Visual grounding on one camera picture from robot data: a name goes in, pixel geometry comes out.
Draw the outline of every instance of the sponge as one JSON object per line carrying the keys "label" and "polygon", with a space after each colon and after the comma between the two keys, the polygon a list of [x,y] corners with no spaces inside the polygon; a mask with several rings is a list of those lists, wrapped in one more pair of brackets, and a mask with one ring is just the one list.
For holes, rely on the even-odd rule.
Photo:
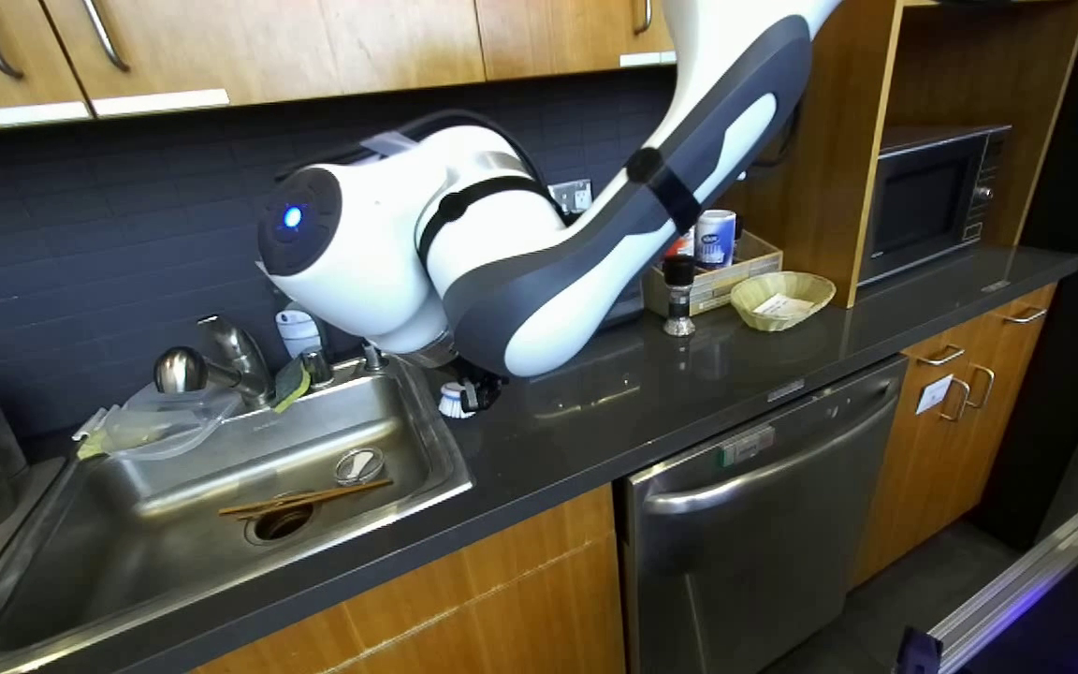
{"label": "sponge", "polygon": [[274,377],[274,391],[269,391],[269,409],[274,411],[283,411],[293,409],[301,393],[311,391],[311,371],[301,358],[289,358],[278,377]]}

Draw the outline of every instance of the lower cabinet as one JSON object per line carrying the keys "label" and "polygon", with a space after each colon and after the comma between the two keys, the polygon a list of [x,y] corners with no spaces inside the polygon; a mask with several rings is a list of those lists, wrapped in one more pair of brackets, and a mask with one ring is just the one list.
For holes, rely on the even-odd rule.
{"label": "lower cabinet", "polygon": [[1036,288],[905,348],[909,371],[853,584],[979,503],[1051,296],[1051,286]]}
{"label": "lower cabinet", "polygon": [[622,674],[608,486],[202,668],[202,674],[247,669]]}

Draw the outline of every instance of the backsplash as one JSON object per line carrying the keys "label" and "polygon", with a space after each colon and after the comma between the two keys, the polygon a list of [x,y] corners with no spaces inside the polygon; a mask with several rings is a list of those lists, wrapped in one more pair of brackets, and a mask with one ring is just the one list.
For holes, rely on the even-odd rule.
{"label": "backsplash", "polygon": [[254,271],[269,180],[432,107],[497,119],[541,180],[603,188],[658,122],[671,72],[0,130],[0,401],[46,437],[148,382],[224,316],[274,358],[280,298]]}

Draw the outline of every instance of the microwave door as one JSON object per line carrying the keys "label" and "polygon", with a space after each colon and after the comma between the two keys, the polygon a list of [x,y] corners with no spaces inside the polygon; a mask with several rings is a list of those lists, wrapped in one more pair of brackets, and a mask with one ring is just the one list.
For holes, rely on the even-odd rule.
{"label": "microwave door", "polygon": [[878,157],[859,286],[960,250],[979,142],[948,142]]}

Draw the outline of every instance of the sink basin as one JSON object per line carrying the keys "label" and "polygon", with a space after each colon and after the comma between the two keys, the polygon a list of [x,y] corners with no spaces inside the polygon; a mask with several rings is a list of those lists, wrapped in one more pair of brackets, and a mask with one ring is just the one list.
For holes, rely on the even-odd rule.
{"label": "sink basin", "polygon": [[[338,486],[373,456],[390,486],[274,518],[227,504]],[[384,362],[247,411],[167,452],[76,466],[0,570],[0,669],[29,669],[467,491],[419,371]]]}

